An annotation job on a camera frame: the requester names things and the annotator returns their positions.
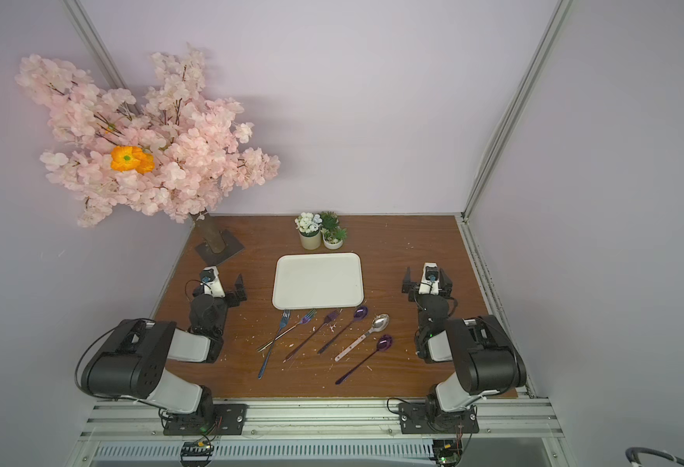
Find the silver spoon pink handle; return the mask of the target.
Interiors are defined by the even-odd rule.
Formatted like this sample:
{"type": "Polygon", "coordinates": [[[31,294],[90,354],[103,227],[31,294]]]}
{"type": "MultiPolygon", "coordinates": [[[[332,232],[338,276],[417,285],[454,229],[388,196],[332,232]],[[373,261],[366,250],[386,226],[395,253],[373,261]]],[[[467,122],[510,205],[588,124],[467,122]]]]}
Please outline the silver spoon pink handle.
{"type": "Polygon", "coordinates": [[[384,331],[389,326],[390,321],[391,317],[388,314],[379,314],[375,316],[369,329],[359,336],[359,338],[355,339],[349,346],[347,346],[347,348],[344,348],[340,354],[337,354],[334,357],[334,362],[339,362],[342,360],[346,355],[348,355],[353,349],[359,346],[371,335],[384,331]]]}

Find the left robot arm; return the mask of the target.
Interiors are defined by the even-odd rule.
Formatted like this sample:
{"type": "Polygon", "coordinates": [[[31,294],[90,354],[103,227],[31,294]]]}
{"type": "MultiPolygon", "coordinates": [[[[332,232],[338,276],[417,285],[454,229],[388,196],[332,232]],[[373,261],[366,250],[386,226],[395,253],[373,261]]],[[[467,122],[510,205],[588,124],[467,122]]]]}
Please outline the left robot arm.
{"type": "Polygon", "coordinates": [[[75,366],[75,385],[95,398],[128,399],[161,410],[166,432],[205,433],[219,421],[208,387],[166,370],[169,360],[212,364],[223,350],[227,311],[247,299],[242,276],[226,290],[209,267],[189,301],[189,327],[174,321],[125,319],[95,341],[100,348],[75,366]]]}

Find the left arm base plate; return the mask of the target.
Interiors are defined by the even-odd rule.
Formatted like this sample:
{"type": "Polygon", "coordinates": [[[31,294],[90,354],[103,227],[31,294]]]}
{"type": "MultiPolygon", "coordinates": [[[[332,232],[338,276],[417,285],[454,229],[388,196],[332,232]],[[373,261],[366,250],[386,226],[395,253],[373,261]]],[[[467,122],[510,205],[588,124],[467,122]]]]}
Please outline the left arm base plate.
{"type": "Polygon", "coordinates": [[[214,404],[200,407],[193,414],[163,416],[165,436],[240,436],[247,421],[247,404],[214,404]]]}

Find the purple plastic spoon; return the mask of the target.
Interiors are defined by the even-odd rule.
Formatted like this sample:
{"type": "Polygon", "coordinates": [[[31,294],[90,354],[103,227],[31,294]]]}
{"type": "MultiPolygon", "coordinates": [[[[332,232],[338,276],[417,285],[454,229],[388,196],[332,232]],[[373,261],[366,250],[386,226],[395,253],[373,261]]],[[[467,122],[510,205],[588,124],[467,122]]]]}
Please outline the purple plastic spoon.
{"type": "Polygon", "coordinates": [[[340,385],[342,383],[345,383],[345,381],[347,381],[347,379],[349,379],[349,377],[351,375],[353,375],[353,373],[355,373],[355,371],[357,371],[357,369],[359,369],[359,367],[361,367],[361,366],[363,366],[363,364],[367,363],[367,361],[370,358],[373,358],[373,356],[375,356],[378,353],[381,353],[381,352],[384,352],[384,351],[390,349],[393,346],[393,344],[394,344],[394,337],[393,336],[384,335],[383,337],[381,337],[376,344],[375,350],[373,350],[373,352],[371,352],[371,354],[369,354],[366,358],[363,358],[363,360],[361,360],[361,362],[359,362],[356,366],[354,366],[352,369],[350,369],[348,372],[346,372],[343,376],[341,376],[339,379],[337,379],[335,381],[335,384],[340,385]]]}

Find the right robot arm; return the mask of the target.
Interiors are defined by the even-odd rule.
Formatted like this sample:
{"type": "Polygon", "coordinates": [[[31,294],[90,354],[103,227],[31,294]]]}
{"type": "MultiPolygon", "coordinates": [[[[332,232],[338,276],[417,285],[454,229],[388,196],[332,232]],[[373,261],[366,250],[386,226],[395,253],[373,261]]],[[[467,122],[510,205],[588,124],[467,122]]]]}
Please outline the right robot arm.
{"type": "Polygon", "coordinates": [[[402,280],[402,293],[417,307],[416,355],[428,364],[454,365],[454,373],[436,384],[423,402],[398,404],[404,433],[445,433],[457,428],[474,433],[478,402],[527,382],[523,358],[499,319],[493,315],[456,318],[452,289],[453,282],[435,263],[424,265],[421,279],[413,279],[407,270],[402,280]]]}

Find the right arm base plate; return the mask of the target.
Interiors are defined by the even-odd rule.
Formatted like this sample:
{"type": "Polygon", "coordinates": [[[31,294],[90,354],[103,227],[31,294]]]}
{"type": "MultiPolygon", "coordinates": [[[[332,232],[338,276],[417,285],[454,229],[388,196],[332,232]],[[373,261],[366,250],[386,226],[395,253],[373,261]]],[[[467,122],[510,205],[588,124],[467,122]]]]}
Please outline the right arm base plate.
{"type": "Polygon", "coordinates": [[[396,407],[402,434],[476,434],[480,431],[475,408],[443,412],[435,403],[400,403],[396,407]]]}

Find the purple spoon dark handle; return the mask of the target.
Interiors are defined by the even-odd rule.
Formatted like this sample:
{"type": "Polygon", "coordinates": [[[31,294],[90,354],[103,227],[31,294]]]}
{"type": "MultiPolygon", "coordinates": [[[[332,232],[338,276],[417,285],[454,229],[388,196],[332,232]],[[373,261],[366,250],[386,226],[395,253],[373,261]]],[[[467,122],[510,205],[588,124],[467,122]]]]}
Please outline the purple spoon dark handle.
{"type": "Polygon", "coordinates": [[[369,313],[368,307],[366,305],[361,305],[358,307],[354,314],[352,319],[344,326],[342,327],[326,344],[324,344],[318,351],[318,354],[323,354],[330,346],[332,346],[352,325],[356,324],[357,322],[362,321],[367,317],[369,313]]]}

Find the green handled fork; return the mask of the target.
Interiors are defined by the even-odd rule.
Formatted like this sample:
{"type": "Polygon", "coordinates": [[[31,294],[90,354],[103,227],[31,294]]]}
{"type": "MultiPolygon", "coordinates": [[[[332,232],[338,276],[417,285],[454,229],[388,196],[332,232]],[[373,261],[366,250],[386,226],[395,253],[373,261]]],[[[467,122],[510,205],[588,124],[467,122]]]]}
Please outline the green handled fork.
{"type": "Polygon", "coordinates": [[[310,311],[308,311],[308,313],[303,315],[303,317],[301,317],[301,319],[299,319],[299,321],[297,321],[297,323],[285,328],[273,341],[267,342],[264,346],[262,346],[261,348],[258,348],[256,351],[257,352],[264,352],[264,350],[270,348],[270,346],[272,346],[272,344],[274,344],[274,342],[279,341],[281,338],[283,338],[283,336],[289,334],[289,332],[295,330],[295,328],[297,328],[298,326],[302,326],[302,325],[306,325],[306,324],[310,323],[315,318],[316,314],[317,314],[317,310],[311,309],[310,311]]]}

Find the blue handled fork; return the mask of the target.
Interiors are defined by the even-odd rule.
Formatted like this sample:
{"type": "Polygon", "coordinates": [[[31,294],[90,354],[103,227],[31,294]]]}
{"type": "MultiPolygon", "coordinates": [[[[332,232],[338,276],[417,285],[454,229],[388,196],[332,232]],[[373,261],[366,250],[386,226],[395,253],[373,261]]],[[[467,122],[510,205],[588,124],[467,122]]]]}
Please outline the blue handled fork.
{"type": "Polygon", "coordinates": [[[289,324],[289,319],[290,319],[290,318],[291,318],[291,311],[289,311],[288,309],[286,309],[285,311],[283,311],[283,314],[282,314],[282,317],[281,317],[281,320],[280,320],[280,323],[279,323],[279,327],[278,327],[278,329],[277,329],[277,332],[275,333],[275,336],[273,337],[272,341],[270,342],[270,345],[268,346],[268,348],[267,348],[267,350],[266,350],[266,356],[264,356],[264,360],[263,360],[263,362],[262,362],[262,365],[261,365],[261,367],[260,367],[260,370],[258,371],[258,379],[262,379],[262,378],[263,378],[263,376],[264,376],[264,374],[265,374],[265,372],[266,372],[266,369],[267,369],[269,360],[270,360],[270,358],[271,358],[271,354],[272,354],[273,348],[274,348],[274,346],[275,346],[275,344],[276,344],[276,342],[277,342],[279,336],[282,334],[282,332],[284,331],[284,329],[285,329],[285,328],[287,327],[287,325],[289,324]]]}

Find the purple fork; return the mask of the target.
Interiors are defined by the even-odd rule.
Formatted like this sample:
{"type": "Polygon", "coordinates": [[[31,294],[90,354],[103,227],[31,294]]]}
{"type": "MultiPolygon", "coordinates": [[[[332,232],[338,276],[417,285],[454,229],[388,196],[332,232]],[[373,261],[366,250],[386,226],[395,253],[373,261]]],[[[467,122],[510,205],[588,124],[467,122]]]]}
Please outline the purple fork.
{"type": "Polygon", "coordinates": [[[332,323],[342,313],[342,311],[343,311],[343,309],[335,309],[334,311],[331,311],[329,314],[327,314],[324,317],[324,320],[322,321],[322,323],[312,332],[312,334],[310,336],[308,336],[301,344],[299,344],[293,351],[291,351],[284,358],[283,362],[286,363],[289,360],[292,360],[295,357],[295,354],[297,354],[297,352],[299,352],[299,350],[301,350],[301,348],[303,348],[303,346],[305,346],[305,344],[307,344],[307,342],[312,340],[312,338],[314,338],[314,336],[316,336],[316,334],[318,334],[318,332],[320,332],[320,330],[322,330],[322,328],[324,328],[326,325],[332,323]]]}

